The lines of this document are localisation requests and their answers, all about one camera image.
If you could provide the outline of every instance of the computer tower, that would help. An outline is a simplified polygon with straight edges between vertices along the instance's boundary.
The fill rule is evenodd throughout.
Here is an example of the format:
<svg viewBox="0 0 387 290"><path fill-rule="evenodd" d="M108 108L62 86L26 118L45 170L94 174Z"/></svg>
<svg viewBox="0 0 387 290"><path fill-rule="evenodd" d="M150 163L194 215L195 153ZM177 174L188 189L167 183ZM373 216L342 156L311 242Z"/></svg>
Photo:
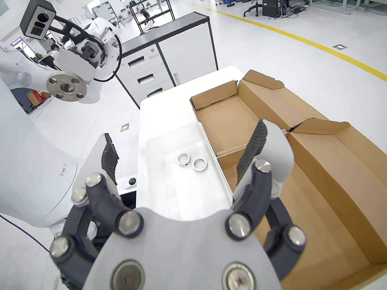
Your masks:
<svg viewBox="0 0 387 290"><path fill-rule="evenodd" d="M286 7L288 0L262 0L262 14L265 16L269 16L271 18L275 18L281 14L286 14Z"/></svg>

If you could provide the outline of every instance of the nfc logo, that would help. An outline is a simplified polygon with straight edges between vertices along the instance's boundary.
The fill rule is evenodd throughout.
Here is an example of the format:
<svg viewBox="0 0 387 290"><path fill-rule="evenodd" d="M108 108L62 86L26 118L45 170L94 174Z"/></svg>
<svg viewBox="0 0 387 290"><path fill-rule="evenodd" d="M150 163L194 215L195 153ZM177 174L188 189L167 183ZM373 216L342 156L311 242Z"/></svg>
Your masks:
<svg viewBox="0 0 387 290"><path fill-rule="evenodd" d="M61 176L64 176L64 175L65 175L66 167L67 167L67 165L64 163L64 164L63 164L62 171L59 173L59 175L61 175Z"/></svg>

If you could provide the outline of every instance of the cardboard box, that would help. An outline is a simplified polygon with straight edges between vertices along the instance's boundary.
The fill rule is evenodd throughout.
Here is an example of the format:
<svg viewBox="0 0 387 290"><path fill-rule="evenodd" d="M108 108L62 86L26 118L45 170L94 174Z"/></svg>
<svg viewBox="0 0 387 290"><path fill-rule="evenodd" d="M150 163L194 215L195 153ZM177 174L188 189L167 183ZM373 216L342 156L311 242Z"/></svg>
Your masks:
<svg viewBox="0 0 387 290"><path fill-rule="evenodd" d="M43 98L39 95L39 93L35 90L31 90L27 93L27 98L30 100L33 106L37 106L40 103L43 103Z"/></svg>
<svg viewBox="0 0 387 290"><path fill-rule="evenodd" d="M258 72L191 101L233 191L258 120L288 131L295 164L281 200L308 243L283 289L360 288L387 273L387 156L379 148ZM264 218L254 234L263 244L268 231Z"/></svg>
<svg viewBox="0 0 387 290"><path fill-rule="evenodd" d="M45 101L47 98L51 96L51 94L47 92L42 92L40 96L43 98L43 101Z"/></svg>

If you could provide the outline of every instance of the white plastic tray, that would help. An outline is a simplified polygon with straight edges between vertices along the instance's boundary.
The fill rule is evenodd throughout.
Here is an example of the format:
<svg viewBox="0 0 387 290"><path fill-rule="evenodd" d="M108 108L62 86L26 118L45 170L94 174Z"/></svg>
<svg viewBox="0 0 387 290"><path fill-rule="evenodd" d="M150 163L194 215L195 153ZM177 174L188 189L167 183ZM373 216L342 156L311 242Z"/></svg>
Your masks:
<svg viewBox="0 0 387 290"><path fill-rule="evenodd" d="M185 167L176 162L181 153L191 156ZM208 163L201 173L192 168L196 157L203 157ZM200 122L149 140L146 159L149 205L158 209L158 214L191 221L231 207L231 189Z"/></svg>

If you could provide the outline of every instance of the yellow floor line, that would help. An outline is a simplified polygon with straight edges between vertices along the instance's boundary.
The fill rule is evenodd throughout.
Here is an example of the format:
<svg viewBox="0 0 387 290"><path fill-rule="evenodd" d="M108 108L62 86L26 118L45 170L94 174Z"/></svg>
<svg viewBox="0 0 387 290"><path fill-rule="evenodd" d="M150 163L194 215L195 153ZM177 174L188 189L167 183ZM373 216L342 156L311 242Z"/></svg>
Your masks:
<svg viewBox="0 0 387 290"><path fill-rule="evenodd" d="M196 4L192 4L192 3L188 3L188 2L183 2L183 1L179 1L181 3L184 3L184 4L189 4L189 5L193 5L194 7L198 7L198 8L203 8L204 10L208 10L208 11L212 11L212 12L216 12L218 14L221 14L221 15L225 15L225 16L228 16L229 18L235 18L236 20L239 20L239 21L243 21L243 22L246 22L246 23L250 23L250 24L253 24L253 25L256 25L256 26L260 26L264 29L267 29L267 30L270 30L270 31L273 31L273 32L276 32L276 33L279 33L279 34L282 34L282 35L285 35L287 37L290 37L294 40L298 40L302 43L305 43L305 44L308 44L310 45L311 47L315 47L315 48L318 48L319 50L322 50L324 52L327 52L329 54L332 54L334 55L335 57L338 57L348 63L351 63L355 66L357 66L358 68L360 69L363 69L365 70L366 72L369 72L371 73L372 75L380 78L381 80L387 82L387 75L378 71L377 69L373 69L372 67L362 63L362 62L359 62L358 60L355 60L354 58L351 58L347 55L344 55L338 51L335 51L335 50L332 50L331 48L329 47L325 47L321 44L318 44L318 43L315 43L311 40L307 40L307 39L304 39L303 37L300 37L300 36L297 36L297 35L294 35L294 34L291 34L291 33L288 33L288 32L285 32L283 30L279 30L279 29L276 29L275 27L272 27L272 26L268 26L268 25L265 25L265 24L262 24L262 23L258 23L258 22L254 22L254 21L251 21L251 20L247 20L246 18L240 18L240 17L237 17L235 15L231 15L231 14L228 14L228 13L224 13L224 12L221 12L221 11L217 11L217 10L213 10L211 8L207 8L207 7L203 7L201 5L196 5Z"/></svg>

